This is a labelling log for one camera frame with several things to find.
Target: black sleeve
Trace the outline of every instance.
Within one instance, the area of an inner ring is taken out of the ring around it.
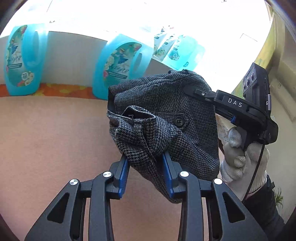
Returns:
[[[274,192],[267,175],[266,184],[253,196],[249,197],[244,205],[272,241],[284,227],[284,220],[276,209]]]

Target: blue gripper pad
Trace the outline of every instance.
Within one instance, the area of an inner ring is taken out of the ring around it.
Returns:
[[[168,151],[162,154],[162,160],[166,190],[170,198],[180,198],[182,192],[186,190],[185,186],[178,180],[178,174],[183,170],[178,162],[172,161]]]
[[[119,191],[118,191],[119,198],[122,198],[122,195],[124,194],[124,192],[126,190],[126,182],[128,180],[128,173],[129,173],[129,164],[128,164],[127,157],[125,157],[123,168],[122,168],[121,175],[119,178]]]
[[[173,198],[174,196],[174,190],[173,190],[173,180],[172,180],[172,175],[170,173],[170,169],[168,167],[168,162],[166,159],[165,154],[163,153],[163,176],[165,178],[165,186],[166,190],[170,196],[170,198]]]
[[[129,173],[129,163],[123,154],[120,161],[112,163],[109,171],[113,173],[113,181],[106,187],[111,199],[121,199],[125,190]]]

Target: floral label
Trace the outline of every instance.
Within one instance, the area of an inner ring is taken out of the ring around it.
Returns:
[[[131,62],[141,47],[139,43],[130,42],[113,51],[104,66],[103,78],[106,86],[119,84],[128,78]]]
[[[27,70],[22,60],[22,38],[27,25],[19,27],[11,39],[6,50],[6,74],[9,82],[17,87],[29,85],[34,79],[34,73]]]
[[[177,41],[175,42],[171,50],[168,52],[168,57],[171,60],[175,60],[175,61],[179,60],[180,56],[178,53],[178,48],[180,46],[180,41],[182,38],[183,38],[183,35],[179,36],[179,38],[177,39]]]
[[[159,47],[156,51],[155,56],[159,58],[161,61],[164,59],[164,57],[169,52],[170,48],[173,46],[175,42],[175,36],[170,36],[162,45]]]
[[[154,53],[156,53],[159,45],[161,44],[161,41],[165,38],[165,36],[166,36],[166,33],[164,31],[164,28],[161,29],[160,33],[154,36],[154,50],[153,50]]]

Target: white work glove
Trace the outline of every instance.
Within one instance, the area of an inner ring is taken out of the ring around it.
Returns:
[[[216,115],[216,120],[218,138],[221,140],[224,150],[224,160],[220,165],[222,179],[235,195],[242,200],[254,174],[262,145],[253,142],[244,153],[240,147],[242,143],[241,135],[236,128],[232,127],[228,120],[219,115]],[[269,156],[269,151],[264,148],[262,159],[248,196],[254,194],[266,183],[266,167]]]

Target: gray tweed jacket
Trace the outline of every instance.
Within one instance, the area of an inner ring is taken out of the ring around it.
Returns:
[[[186,95],[185,84],[211,90],[200,75],[188,70],[170,70],[109,87],[107,116],[118,149],[175,203],[180,200],[169,198],[161,172],[164,150],[200,179],[212,180],[219,173],[214,106]]]

